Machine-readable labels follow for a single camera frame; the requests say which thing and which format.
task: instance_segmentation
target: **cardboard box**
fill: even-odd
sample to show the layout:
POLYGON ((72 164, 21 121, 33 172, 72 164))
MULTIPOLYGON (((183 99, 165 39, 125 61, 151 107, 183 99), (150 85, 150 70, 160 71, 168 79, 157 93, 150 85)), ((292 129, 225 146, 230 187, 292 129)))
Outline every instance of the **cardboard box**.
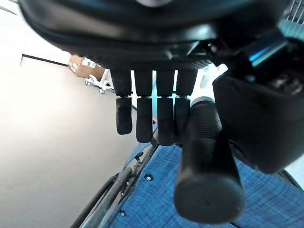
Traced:
POLYGON ((105 69, 85 57, 71 55, 67 66, 74 75, 78 77, 89 78, 89 75, 94 75, 98 81, 101 80, 105 69))

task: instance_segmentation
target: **black baseboard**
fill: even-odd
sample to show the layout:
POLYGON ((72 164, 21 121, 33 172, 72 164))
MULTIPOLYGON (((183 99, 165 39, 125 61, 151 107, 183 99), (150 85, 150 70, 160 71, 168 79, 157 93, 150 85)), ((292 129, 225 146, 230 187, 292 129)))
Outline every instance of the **black baseboard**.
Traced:
POLYGON ((32 58, 32 59, 36 59, 36 60, 40 60, 40 61, 44 61, 44 62, 53 63, 53 64, 57 64, 57 65, 61 65, 61 66, 67 67, 67 64, 55 62, 55 61, 44 59, 44 58, 39 58, 39 57, 30 56, 30 55, 26 55, 26 54, 22 54, 22 57, 32 58))

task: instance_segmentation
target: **black cable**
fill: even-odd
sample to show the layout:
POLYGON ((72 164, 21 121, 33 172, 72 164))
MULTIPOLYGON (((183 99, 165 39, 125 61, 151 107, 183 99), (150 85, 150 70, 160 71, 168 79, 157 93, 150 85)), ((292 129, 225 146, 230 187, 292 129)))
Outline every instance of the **black cable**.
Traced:
POLYGON ((59 62, 55 62, 55 61, 48 60, 48 59, 45 59, 45 58, 39 58, 39 57, 36 57, 36 56, 30 56, 30 55, 27 55, 27 54, 22 54, 22 57, 32 58, 32 59, 36 59, 36 60, 47 62, 47 63, 61 65, 61 66, 64 66, 64 67, 68 66, 67 64, 64 64, 64 63, 59 63, 59 62))
POLYGON ((112 176, 102 187, 101 189, 94 195, 94 197, 91 199, 91 201, 88 203, 88 205, 85 207, 85 209, 80 213, 80 215, 77 217, 76 221, 73 223, 71 228, 79 228, 81 224, 84 222, 88 214, 91 212, 93 207, 96 205, 96 203, 99 201, 99 199, 102 197, 102 195, 109 189, 114 182, 117 179, 117 175, 112 176))

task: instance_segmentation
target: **ribbed grip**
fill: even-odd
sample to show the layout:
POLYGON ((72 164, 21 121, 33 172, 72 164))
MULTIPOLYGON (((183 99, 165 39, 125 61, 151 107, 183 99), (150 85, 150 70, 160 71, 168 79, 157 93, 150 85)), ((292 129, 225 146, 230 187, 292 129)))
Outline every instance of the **ribbed grip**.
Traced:
POLYGON ((157 99, 158 142, 162 146, 171 146, 174 141, 173 99, 157 99))
POLYGON ((196 103, 190 109, 187 140, 210 138, 216 140, 221 131, 219 115, 215 104, 211 101, 196 103))
POLYGON ((129 134, 132 131, 132 99, 116 99, 116 127, 118 134, 129 134))
POLYGON ((213 102, 192 106, 186 132, 174 192, 177 212, 207 224, 236 220, 245 195, 213 102))
POLYGON ((136 138, 139 143, 149 143, 152 140, 152 99, 137 99, 136 138))

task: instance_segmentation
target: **white label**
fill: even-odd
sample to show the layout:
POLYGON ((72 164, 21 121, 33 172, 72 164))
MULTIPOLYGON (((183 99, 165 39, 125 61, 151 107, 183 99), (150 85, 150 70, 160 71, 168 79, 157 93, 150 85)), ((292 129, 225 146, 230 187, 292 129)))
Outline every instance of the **white label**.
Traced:
POLYGON ((82 65, 87 66, 89 65, 90 60, 88 58, 85 58, 84 60, 82 60, 82 65))
POLYGON ((77 64, 76 64, 76 63, 73 63, 73 67, 74 67, 75 69, 77 69, 77 68, 78 68, 78 66, 77 66, 77 64))
POLYGON ((96 63, 94 63, 94 62, 91 62, 91 63, 90 63, 90 67, 91 67, 91 68, 95 68, 95 66, 96 66, 96 63))

